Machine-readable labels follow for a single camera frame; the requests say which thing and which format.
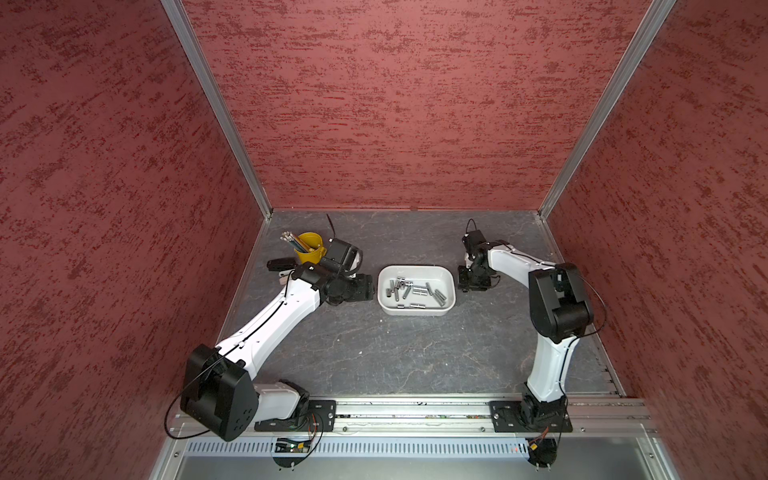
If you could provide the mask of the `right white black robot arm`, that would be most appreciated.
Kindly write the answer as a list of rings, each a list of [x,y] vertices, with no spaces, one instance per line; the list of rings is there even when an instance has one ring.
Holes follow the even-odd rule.
[[[479,230],[466,233],[462,243],[465,263],[459,267],[458,281],[462,291],[487,291],[501,275],[528,289],[537,346],[520,407],[525,422],[563,414],[572,356],[594,320],[578,268],[536,258],[507,242],[488,241]]]

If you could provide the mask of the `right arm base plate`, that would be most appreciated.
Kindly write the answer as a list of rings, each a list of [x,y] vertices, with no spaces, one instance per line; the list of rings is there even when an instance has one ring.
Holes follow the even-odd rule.
[[[496,433],[573,432],[563,399],[538,402],[533,397],[526,397],[520,401],[490,401],[488,405]]]

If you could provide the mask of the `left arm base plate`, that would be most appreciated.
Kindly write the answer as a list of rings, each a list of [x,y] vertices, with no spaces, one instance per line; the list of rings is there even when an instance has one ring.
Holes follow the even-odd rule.
[[[332,432],[336,419],[335,400],[309,398],[300,400],[296,410],[287,419],[258,421],[254,424],[257,432]]]

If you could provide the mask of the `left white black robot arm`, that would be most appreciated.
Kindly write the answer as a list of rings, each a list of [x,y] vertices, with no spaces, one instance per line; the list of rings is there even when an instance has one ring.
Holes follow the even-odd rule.
[[[344,275],[313,263],[297,267],[276,297],[245,326],[214,347],[201,344],[193,350],[179,395],[181,411],[226,442],[261,422],[304,427],[308,392],[285,380],[258,384],[261,367],[320,306],[367,302],[373,297],[369,274]]]

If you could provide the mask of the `white plastic storage box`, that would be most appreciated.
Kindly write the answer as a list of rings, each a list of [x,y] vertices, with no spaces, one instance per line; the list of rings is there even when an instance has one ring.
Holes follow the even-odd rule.
[[[456,304],[454,277],[437,265],[386,266],[378,275],[376,299],[390,316],[444,316]]]

